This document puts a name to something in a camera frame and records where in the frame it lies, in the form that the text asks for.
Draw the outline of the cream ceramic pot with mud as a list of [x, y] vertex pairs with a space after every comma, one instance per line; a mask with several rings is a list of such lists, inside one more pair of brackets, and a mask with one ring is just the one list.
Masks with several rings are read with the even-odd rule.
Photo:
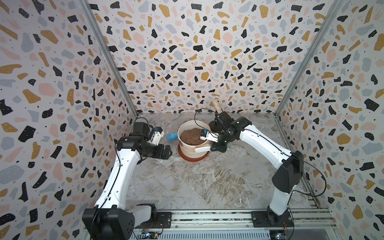
[[178, 141], [183, 154], [189, 158], [200, 158], [207, 152], [196, 153], [195, 148], [211, 146], [210, 141], [200, 139], [202, 129], [210, 130], [210, 127], [202, 121], [187, 121], [178, 129]]

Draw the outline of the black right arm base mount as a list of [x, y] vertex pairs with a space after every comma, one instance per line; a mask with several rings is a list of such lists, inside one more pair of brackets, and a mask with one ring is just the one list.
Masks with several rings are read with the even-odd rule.
[[289, 210], [278, 216], [273, 211], [252, 211], [251, 220], [254, 228], [283, 228], [294, 227], [293, 218]]

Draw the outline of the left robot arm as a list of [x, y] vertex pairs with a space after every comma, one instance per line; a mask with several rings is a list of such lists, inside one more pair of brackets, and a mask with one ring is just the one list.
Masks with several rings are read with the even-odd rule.
[[82, 221], [91, 240], [128, 240], [134, 229], [155, 227], [160, 218], [155, 204], [126, 209], [127, 192], [135, 168], [148, 158], [167, 160], [173, 152], [160, 144], [164, 131], [146, 119], [133, 123], [128, 136], [115, 144], [116, 158], [107, 184], [93, 208], [85, 209]]

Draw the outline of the white scrub brush blue handle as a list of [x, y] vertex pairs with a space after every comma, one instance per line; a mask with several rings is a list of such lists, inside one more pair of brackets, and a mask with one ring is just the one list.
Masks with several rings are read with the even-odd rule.
[[212, 146], [204, 146], [204, 147], [200, 147], [200, 148], [195, 148], [194, 151], [196, 153], [203, 153], [203, 152], [221, 152], [221, 153], [225, 153], [227, 150], [230, 150], [230, 149], [231, 149], [230, 147], [226, 147], [225, 149], [219, 149], [219, 148], [212, 147]]

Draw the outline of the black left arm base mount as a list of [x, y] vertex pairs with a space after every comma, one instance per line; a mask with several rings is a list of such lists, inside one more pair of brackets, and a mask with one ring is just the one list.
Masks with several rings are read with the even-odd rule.
[[170, 229], [172, 224], [172, 212], [157, 212], [156, 216], [144, 222], [135, 229]]

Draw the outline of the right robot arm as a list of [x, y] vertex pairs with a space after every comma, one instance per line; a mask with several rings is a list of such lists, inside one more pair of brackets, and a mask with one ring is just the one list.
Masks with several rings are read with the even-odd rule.
[[235, 120], [226, 112], [216, 112], [210, 127], [214, 132], [212, 152], [225, 153], [228, 144], [238, 140], [253, 147], [276, 168], [277, 171], [272, 177], [275, 190], [267, 212], [273, 217], [285, 214], [292, 193], [303, 176], [303, 154], [299, 151], [291, 152], [275, 143], [245, 117]]

